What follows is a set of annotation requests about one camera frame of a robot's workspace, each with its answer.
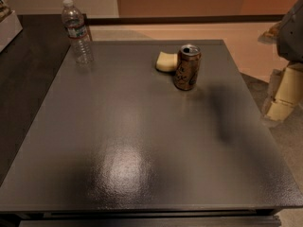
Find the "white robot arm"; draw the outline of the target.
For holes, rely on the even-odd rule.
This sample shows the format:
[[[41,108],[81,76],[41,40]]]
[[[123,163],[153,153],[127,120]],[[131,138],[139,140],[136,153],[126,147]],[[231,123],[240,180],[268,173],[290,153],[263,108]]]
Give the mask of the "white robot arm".
[[[261,38],[272,39],[279,57],[289,62],[272,72],[262,106],[262,122],[272,128],[287,119],[303,99],[303,0],[297,0]]]

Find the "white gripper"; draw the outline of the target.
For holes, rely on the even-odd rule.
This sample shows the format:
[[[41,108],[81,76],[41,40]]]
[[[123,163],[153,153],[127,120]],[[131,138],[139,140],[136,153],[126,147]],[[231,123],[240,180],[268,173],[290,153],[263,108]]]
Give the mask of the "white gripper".
[[[261,108],[261,122],[273,128],[284,121],[303,98],[303,63],[290,62],[274,69]]]

